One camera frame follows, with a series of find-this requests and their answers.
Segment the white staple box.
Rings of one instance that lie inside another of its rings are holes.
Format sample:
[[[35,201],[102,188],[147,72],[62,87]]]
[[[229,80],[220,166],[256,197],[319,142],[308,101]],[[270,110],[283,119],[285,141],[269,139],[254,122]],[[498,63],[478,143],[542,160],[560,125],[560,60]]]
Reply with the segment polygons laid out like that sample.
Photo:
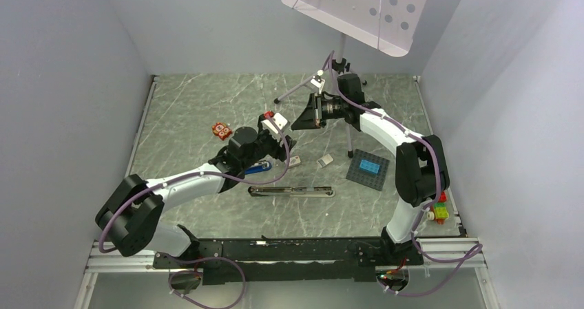
[[[292,156],[289,160],[289,168],[301,165],[302,161],[299,156]]]

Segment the staple box tray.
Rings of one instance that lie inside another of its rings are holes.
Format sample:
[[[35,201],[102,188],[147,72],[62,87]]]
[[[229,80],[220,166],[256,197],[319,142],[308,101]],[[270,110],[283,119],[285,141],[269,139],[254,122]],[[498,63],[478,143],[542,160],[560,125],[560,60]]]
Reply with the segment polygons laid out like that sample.
[[[321,168],[324,168],[331,164],[333,161],[334,161],[333,157],[330,154],[326,154],[325,156],[319,158],[317,160],[317,163]]]

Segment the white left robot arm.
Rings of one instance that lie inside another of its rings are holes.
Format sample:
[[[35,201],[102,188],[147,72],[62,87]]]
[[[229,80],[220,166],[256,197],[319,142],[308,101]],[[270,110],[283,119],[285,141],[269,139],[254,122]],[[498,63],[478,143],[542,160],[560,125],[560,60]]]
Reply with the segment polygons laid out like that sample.
[[[98,249],[130,257],[142,250],[170,254],[182,268],[198,258],[196,237],[184,226],[160,222],[169,209],[196,198],[223,193],[245,181],[245,172],[265,156],[288,162],[292,137],[268,129],[241,127],[216,156],[200,167],[166,178],[125,177],[96,214],[102,230]],[[105,242],[113,246],[108,249]]]

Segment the blue black stapler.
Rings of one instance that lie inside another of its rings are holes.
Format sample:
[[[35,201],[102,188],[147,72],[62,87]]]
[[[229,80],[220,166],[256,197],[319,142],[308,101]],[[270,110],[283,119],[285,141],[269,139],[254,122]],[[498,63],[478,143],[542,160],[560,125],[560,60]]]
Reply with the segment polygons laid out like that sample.
[[[254,173],[261,173],[261,172],[265,172],[265,171],[270,171],[272,169],[272,163],[268,160],[262,160],[259,161],[255,164],[253,164],[251,167],[249,167],[248,169],[245,170],[244,174],[245,175],[251,175]]]

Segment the black silver stapler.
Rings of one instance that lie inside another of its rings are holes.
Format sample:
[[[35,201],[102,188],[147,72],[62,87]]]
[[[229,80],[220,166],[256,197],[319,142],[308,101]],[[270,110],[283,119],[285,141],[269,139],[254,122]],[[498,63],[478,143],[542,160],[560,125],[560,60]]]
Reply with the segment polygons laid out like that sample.
[[[297,198],[331,198],[335,196],[332,187],[249,187],[251,197],[297,197]]]

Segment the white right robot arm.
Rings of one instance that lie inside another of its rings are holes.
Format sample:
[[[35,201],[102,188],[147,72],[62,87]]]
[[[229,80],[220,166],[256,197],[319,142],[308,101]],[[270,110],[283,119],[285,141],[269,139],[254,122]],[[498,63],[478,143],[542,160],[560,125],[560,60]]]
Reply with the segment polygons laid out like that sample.
[[[382,107],[367,101],[356,74],[336,79],[337,94],[324,91],[324,72],[309,80],[313,92],[306,108],[291,125],[293,130],[320,129],[328,120],[342,119],[356,130],[376,139],[395,157],[395,188],[399,201],[382,231],[379,254],[396,264],[413,247],[421,214],[450,184],[441,140],[422,136],[391,118]]]

